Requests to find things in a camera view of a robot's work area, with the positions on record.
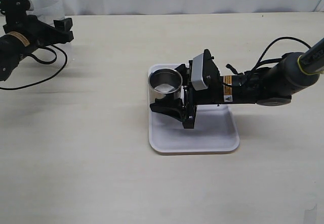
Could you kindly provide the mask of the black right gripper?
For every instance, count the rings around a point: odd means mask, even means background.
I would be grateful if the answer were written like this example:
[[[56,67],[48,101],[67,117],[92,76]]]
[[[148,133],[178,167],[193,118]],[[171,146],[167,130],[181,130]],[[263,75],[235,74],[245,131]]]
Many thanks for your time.
[[[151,111],[180,121],[185,129],[193,129],[199,105],[221,102],[220,72],[213,59],[210,50],[205,49],[189,61],[189,68],[186,64],[177,66],[175,70],[183,79],[187,78],[184,84],[184,103],[182,99],[156,99],[149,105]]]

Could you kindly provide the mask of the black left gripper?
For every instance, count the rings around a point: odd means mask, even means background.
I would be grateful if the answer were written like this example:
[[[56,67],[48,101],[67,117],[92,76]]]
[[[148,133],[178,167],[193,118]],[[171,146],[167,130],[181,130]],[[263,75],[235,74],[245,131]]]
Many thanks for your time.
[[[54,27],[28,15],[30,0],[1,0],[1,14],[5,16],[2,51],[8,54],[31,54],[39,48],[73,40],[72,18],[54,20]]]

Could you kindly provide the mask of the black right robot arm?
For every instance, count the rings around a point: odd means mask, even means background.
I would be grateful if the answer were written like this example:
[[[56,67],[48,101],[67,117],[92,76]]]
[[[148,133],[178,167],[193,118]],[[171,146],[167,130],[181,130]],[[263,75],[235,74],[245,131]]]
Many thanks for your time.
[[[195,125],[200,105],[289,104],[292,96],[314,85],[323,73],[323,41],[306,52],[289,52],[279,58],[260,57],[245,72],[230,64],[223,76],[208,49],[175,68],[159,68],[148,76],[149,109],[178,120],[185,129]]]

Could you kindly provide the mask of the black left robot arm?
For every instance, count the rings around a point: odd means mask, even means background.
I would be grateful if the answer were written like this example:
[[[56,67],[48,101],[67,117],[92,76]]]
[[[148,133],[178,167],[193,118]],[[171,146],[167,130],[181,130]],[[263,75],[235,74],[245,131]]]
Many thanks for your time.
[[[9,78],[12,71],[26,57],[34,58],[38,63],[49,65],[56,61],[44,61],[33,55],[37,49],[46,49],[59,43],[57,31],[64,27],[62,19],[53,20],[53,27],[40,21],[32,10],[30,0],[1,0],[1,14],[5,16],[3,26],[5,34],[1,36],[1,81]]]

